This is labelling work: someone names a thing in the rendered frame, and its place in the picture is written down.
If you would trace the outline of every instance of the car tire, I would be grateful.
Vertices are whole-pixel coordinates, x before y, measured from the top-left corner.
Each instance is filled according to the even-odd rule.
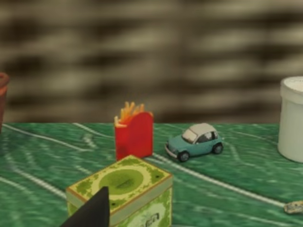
[[[213,146],[212,153],[215,155],[219,155],[223,152],[223,144],[222,143],[217,143],[216,145]]]
[[[178,154],[177,158],[180,162],[186,162],[189,160],[189,153],[187,151],[182,151]]]

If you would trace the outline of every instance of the green marble table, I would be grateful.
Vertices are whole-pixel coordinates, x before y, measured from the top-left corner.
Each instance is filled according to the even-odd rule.
[[[303,164],[277,152],[278,125],[214,125],[224,152],[181,164],[164,143],[188,126],[155,124],[146,158],[174,175],[174,226],[303,226],[303,215],[283,211],[303,200]],[[58,227],[67,218],[64,189],[115,162],[112,124],[4,124],[0,146],[0,226]]]

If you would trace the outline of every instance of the car's front wheel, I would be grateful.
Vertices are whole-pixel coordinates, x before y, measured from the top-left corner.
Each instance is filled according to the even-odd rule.
[[[189,159],[189,153],[187,151],[182,151],[178,154],[178,160],[180,162],[186,162]]]
[[[216,155],[221,154],[223,151],[223,145],[222,143],[217,143],[216,145],[214,145],[213,147],[213,153]]]

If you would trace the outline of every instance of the white jar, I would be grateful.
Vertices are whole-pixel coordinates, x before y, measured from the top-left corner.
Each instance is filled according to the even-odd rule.
[[[284,157],[303,163],[303,76],[282,80],[281,97],[278,150]]]

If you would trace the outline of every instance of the green box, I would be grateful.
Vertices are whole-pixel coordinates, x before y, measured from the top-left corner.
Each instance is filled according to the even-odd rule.
[[[127,156],[66,189],[69,215],[108,186],[110,227],[170,227],[172,184],[172,174]]]

